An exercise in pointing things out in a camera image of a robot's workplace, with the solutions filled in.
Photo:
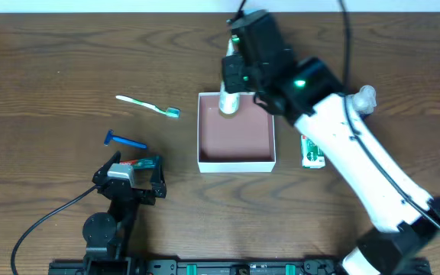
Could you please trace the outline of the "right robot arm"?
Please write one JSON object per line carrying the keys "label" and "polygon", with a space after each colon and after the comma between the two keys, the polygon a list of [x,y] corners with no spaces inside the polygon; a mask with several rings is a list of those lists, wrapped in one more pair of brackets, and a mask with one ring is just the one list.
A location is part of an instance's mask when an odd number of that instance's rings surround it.
{"label": "right robot arm", "polygon": [[344,177],[372,222],[341,262],[347,274],[399,274],[440,234],[440,196],[403,172],[354,108],[346,78],[318,58],[299,61],[265,10],[238,11],[228,22],[233,52],[222,60],[228,93],[284,117],[313,141]]}

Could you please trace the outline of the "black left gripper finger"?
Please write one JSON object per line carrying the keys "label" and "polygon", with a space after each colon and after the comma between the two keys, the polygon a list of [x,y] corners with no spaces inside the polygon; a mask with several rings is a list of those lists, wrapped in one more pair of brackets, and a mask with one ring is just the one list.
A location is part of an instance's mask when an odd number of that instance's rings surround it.
{"label": "black left gripper finger", "polygon": [[167,187],[163,175],[163,158],[160,156],[154,157],[154,168],[152,169],[150,184],[156,197],[166,197]]}
{"label": "black left gripper finger", "polygon": [[109,169],[114,163],[119,163],[120,159],[121,152],[117,150],[113,156],[94,173],[92,181],[94,183],[105,183],[108,179]]}

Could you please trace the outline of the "small clear pump bottle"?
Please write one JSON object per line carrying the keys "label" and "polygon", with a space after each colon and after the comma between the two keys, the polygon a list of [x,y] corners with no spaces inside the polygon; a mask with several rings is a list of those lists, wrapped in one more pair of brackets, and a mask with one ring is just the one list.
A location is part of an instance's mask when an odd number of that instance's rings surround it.
{"label": "small clear pump bottle", "polygon": [[353,94],[352,105],[361,115],[370,115],[377,106],[376,89],[373,86],[362,86],[359,92]]}

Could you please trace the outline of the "green white soap box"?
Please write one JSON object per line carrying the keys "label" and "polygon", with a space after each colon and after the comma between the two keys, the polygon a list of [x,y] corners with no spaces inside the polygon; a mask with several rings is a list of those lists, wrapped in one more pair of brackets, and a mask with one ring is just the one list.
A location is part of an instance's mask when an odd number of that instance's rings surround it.
{"label": "green white soap box", "polygon": [[305,135],[301,135],[301,164],[303,168],[320,169],[325,167],[325,155],[320,148]]}

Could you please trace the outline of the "white Pantene tube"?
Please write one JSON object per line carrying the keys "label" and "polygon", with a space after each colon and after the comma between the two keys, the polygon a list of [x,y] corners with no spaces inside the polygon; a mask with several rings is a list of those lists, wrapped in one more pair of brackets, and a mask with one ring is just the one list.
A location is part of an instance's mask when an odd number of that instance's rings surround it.
{"label": "white Pantene tube", "polygon": [[229,40],[226,55],[222,58],[222,84],[218,103],[220,111],[225,115],[233,115],[239,108],[238,63],[234,44]]}

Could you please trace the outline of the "blue disposable razor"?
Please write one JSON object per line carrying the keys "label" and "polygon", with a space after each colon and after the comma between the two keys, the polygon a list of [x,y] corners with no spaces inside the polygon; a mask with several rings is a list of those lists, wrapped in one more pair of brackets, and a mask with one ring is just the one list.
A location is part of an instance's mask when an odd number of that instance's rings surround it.
{"label": "blue disposable razor", "polygon": [[147,145],[146,144],[143,144],[143,143],[140,143],[140,142],[137,142],[137,141],[133,141],[133,140],[127,139],[125,137],[117,136],[117,135],[114,134],[113,130],[109,130],[107,132],[103,144],[105,146],[108,146],[111,141],[115,141],[115,142],[118,142],[120,144],[125,144],[125,145],[131,146],[131,147],[136,147],[136,148],[139,148],[139,149],[147,149]]}

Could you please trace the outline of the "red green toothpaste tube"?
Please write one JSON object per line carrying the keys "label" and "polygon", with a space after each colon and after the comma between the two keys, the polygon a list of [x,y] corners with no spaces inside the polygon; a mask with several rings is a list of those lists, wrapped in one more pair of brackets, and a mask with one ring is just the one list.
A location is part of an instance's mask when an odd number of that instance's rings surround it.
{"label": "red green toothpaste tube", "polygon": [[155,168],[158,162],[158,157],[146,157],[136,160],[121,161],[122,165],[132,166],[134,170],[151,170]]}

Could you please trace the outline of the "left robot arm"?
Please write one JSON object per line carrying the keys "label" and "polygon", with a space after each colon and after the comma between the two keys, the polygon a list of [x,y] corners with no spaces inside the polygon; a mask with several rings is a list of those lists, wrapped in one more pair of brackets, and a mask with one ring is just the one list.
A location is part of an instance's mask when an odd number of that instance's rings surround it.
{"label": "left robot arm", "polygon": [[163,175],[163,158],[140,159],[141,170],[151,172],[149,189],[134,186],[134,167],[120,162],[116,152],[93,175],[97,193],[110,200],[107,212],[88,217],[82,235],[86,241],[84,274],[137,274],[138,261],[128,256],[128,243],[140,205],[154,205],[167,194]]}

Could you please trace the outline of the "white square box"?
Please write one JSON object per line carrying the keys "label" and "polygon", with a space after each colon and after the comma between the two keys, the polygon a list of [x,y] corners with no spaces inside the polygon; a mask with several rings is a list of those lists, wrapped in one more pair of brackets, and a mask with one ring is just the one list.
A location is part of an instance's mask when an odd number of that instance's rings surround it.
{"label": "white square box", "polygon": [[197,164],[201,173],[270,173],[277,161],[274,117],[240,94],[233,115],[219,109],[218,92],[198,99]]}

